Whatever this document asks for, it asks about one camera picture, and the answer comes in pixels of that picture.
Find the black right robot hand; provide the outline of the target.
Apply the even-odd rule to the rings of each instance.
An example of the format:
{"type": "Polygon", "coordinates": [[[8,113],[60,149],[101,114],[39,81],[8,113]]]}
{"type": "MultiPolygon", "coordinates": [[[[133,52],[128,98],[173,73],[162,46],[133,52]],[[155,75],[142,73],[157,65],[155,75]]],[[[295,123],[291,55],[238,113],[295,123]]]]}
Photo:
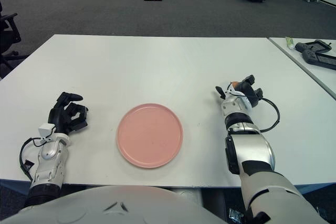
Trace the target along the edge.
{"type": "Polygon", "coordinates": [[[226,90],[216,86],[215,89],[219,93],[220,98],[223,100],[229,97],[241,97],[246,99],[252,108],[254,108],[258,102],[263,98],[263,91],[261,88],[253,89],[252,85],[255,83],[254,75],[249,75],[242,81],[231,82],[226,90]]]}

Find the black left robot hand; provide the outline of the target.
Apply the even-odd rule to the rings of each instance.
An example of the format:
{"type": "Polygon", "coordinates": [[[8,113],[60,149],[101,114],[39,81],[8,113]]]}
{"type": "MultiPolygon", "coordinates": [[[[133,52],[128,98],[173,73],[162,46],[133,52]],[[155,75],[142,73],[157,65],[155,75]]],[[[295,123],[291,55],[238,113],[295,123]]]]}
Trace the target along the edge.
{"type": "Polygon", "coordinates": [[[48,117],[48,123],[55,125],[55,133],[69,135],[71,132],[78,131],[88,125],[88,108],[74,103],[74,101],[82,100],[83,97],[78,94],[61,93],[48,117]]]}

